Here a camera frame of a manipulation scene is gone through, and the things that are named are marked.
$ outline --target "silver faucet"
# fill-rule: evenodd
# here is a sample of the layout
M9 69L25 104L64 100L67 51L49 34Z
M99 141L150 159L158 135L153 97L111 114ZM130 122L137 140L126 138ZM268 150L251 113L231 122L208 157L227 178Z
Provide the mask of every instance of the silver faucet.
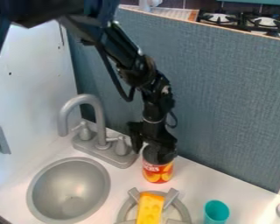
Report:
M88 128L88 121L84 120L74 130L80 133L73 137L73 147L88 155L99 158L121 169L130 167L138 158L138 155L127 144L126 136L107 138L105 118L100 100L91 94L80 94L69 100L60 110L58 116L58 132L61 137L68 135L67 118L69 113L81 104L89 104L94 108L97 126L97 136Z
M100 100L91 94L80 94L68 101L60 110L58 116L58 132L61 137L68 135L68 115L77 106L89 104L94 108L95 120L97 124L97 148L106 150L110 143L107 143L106 124Z

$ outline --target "white countertop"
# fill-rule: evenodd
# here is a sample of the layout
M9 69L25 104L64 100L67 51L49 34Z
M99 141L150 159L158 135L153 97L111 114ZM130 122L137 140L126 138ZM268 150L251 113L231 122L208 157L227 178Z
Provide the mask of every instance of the white countertop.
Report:
M116 132L109 131L111 136ZM41 154L23 166L17 175L0 188L0 215L12 224L39 224L29 211L25 195L32 178L46 165L62 158L92 158L101 163L111 177L111 191L103 207L79 224L114 224L117 213L128 198L128 190L156 190L168 192L170 188L180 191L179 198L185 203L192 216L193 224L203 223L203 206L209 200L225 202L231 211L227 223L269 224L277 221L276 206L280 196L237 178L215 171L191 160L177 157L173 179L166 184L147 182L142 176L141 158L129 169L121 170L97 158L75 150L71 146L73 134L59 138L43 149Z

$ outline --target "black robotic arm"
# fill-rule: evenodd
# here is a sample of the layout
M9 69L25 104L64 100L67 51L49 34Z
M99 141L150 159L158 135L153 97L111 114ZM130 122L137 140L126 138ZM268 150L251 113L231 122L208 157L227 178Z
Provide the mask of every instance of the black robotic arm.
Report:
M157 159L173 157L177 139L166 129L167 115L175 118L170 82L114 21L118 4L119 0L0 0L0 15L28 28L58 19L83 45L96 47L121 97L131 102L136 89L142 94L143 120L128 123L134 151L138 153L145 141ZM130 86L128 94L109 59Z

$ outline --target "metal sink basin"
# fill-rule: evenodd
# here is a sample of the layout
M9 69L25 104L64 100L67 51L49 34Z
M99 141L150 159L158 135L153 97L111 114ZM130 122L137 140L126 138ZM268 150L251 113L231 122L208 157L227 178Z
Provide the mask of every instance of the metal sink basin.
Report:
M27 205L44 223L75 223L106 201L110 177L92 159L72 157L48 165L30 183Z

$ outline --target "gray backsplash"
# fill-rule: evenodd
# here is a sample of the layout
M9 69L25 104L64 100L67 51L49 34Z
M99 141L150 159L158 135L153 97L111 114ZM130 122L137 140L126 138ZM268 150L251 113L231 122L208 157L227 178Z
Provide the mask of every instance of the gray backsplash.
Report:
M171 80L179 155L277 192L280 40L127 10L117 19ZM108 127L139 121L139 94L125 102L93 47L71 39L71 49L78 89L101 98ZM93 120L91 108L83 115Z

